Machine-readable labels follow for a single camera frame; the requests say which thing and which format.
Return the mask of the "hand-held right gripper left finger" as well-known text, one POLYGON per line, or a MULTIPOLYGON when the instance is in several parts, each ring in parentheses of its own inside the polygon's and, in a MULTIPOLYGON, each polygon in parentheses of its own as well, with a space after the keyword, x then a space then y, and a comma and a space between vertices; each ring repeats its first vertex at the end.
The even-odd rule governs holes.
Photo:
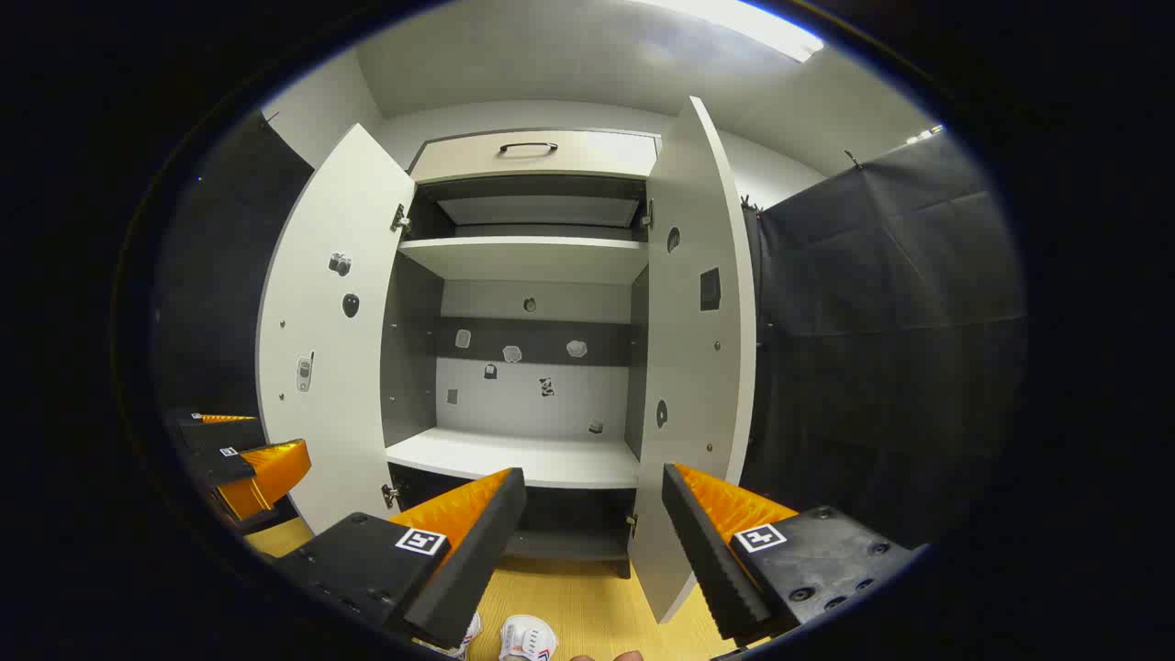
POLYGON ((456 648, 525 505, 523 468, 503 468, 390 519, 344 515, 275 568, 365 627, 456 648))

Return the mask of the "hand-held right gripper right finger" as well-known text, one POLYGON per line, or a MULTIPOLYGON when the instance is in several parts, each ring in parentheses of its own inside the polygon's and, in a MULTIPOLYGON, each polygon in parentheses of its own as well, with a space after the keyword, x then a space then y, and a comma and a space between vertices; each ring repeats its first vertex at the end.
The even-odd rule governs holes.
POLYGON ((738 645, 857 602, 922 552, 834 507, 790 510, 676 463, 662 503, 719 634, 738 645))

